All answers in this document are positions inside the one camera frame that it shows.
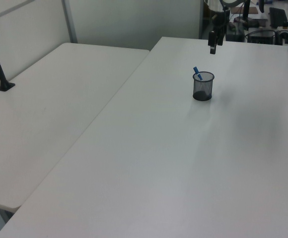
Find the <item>black cable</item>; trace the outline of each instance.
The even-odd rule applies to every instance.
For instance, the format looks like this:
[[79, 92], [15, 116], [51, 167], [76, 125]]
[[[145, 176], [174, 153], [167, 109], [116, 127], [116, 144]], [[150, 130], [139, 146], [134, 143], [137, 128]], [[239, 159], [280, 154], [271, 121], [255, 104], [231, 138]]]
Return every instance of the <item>black cable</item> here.
[[288, 32], [288, 30], [281, 30], [280, 32]]
[[[240, 17], [240, 15], [241, 15], [241, 8], [243, 7], [243, 5], [244, 5], [244, 3], [239, 7], [239, 9], [238, 9], [238, 11], [237, 11], [237, 12], [240, 13], [240, 14], [239, 14], [239, 17]], [[236, 15], [236, 13], [234, 13], [234, 14], [231, 15], [229, 21], [232, 19], [232, 17], [233, 17], [234, 15]]]
[[250, 32], [250, 33], [248, 33], [248, 34], [246, 34], [244, 37], [247, 37], [247, 36], [250, 36], [250, 35], [252, 35], [252, 34], [256, 34], [256, 33], [260, 33], [260, 32], [267, 32], [267, 31], [269, 31], [269, 32], [274, 32], [274, 34], [276, 33], [276, 31], [274, 31], [274, 30], [259, 30], [259, 31], [253, 31], [253, 32]]

